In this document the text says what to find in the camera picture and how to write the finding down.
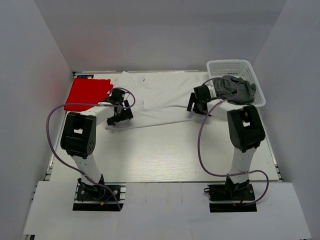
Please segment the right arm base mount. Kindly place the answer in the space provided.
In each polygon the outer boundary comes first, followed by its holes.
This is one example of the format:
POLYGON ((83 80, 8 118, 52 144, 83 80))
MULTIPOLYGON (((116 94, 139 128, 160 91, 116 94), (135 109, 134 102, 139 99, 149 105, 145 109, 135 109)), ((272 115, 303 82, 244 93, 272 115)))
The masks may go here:
POLYGON ((253 213, 257 212, 252 184, 234 195, 227 193, 225 184, 210 184, 203 192, 208 195, 210 213, 253 213))

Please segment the white t-shirt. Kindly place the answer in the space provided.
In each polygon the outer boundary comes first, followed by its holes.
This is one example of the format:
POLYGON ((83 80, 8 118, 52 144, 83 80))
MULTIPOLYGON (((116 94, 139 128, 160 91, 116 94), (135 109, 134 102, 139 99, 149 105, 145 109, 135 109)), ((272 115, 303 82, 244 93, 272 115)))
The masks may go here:
POLYGON ((200 120, 202 116, 188 112, 187 106, 194 88, 208 79, 208 74, 203 72, 122 72, 111 83, 135 96, 131 108, 133 119, 105 128, 115 131, 200 120))

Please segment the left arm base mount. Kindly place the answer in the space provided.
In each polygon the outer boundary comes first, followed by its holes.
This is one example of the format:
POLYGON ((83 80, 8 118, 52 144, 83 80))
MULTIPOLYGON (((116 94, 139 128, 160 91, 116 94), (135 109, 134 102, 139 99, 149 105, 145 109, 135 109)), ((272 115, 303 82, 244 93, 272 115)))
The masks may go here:
POLYGON ((104 183, 112 193, 100 186, 88 185, 77 180, 73 211, 120 212, 125 203, 126 183, 104 183))

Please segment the dark grey t-shirt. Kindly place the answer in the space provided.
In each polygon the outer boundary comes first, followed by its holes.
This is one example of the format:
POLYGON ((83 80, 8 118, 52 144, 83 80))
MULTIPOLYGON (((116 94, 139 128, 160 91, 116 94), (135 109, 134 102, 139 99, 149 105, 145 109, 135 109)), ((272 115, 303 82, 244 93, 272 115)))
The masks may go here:
POLYGON ((256 85, 241 77, 215 77, 212 83, 218 99, 227 100, 235 105, 250 105, 255 100, 256 85))

